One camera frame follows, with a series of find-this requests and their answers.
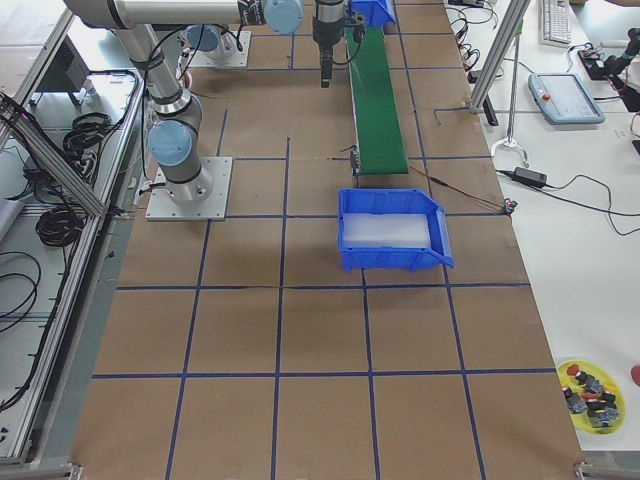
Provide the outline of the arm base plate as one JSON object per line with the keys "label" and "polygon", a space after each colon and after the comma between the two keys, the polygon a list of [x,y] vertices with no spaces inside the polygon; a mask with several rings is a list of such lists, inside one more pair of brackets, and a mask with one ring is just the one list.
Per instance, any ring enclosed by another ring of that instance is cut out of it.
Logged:
{"label": "arm base plate", "polygon": [[251,41],[249,31],[223,33],[213,25],[191,26],[187,30],[186,39],[191,46],[199,46],[192,55],[191,67],[214,69],[247,67]]}
{"label": "arm base plate", "polygon": [[201,157],[198,177],[185,184],[167,181],[158,168],[146,208],[149,221],[224,221],[232,178],[231,157]]}

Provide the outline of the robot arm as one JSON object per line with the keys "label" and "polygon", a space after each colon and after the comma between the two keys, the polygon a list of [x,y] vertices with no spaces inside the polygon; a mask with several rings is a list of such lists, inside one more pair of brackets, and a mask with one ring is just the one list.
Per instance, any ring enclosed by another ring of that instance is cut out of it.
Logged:
{"label": "robot arm", "polygon": [[159,117],[148,148],[165,177],[169,201],[199,204],[212,195],[213,175],[197,154],[202,107],[180,83],[152,26],[166,24],[266,25],[292,34],[304,15],[302,1],[68,1],[87,25],[115,32],[129,59],[150,82],[150,105]]}
{"label": "robot arm", "polygon": [[238,35],[225,24],[190,25],[186,39],[191,47],[214,59],[226,59],[243,50]]}

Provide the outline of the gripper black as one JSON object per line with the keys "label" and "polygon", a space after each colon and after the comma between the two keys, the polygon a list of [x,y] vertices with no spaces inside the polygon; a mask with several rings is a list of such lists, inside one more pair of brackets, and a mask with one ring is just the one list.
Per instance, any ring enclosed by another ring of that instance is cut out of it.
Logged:
{"label": "gripper black", "polygon": [[333,75],[333,46],[342,36],[346,20],[344,0],[316,0],[313,7],[312,36],[319,46],[321,87],[330,86]]}

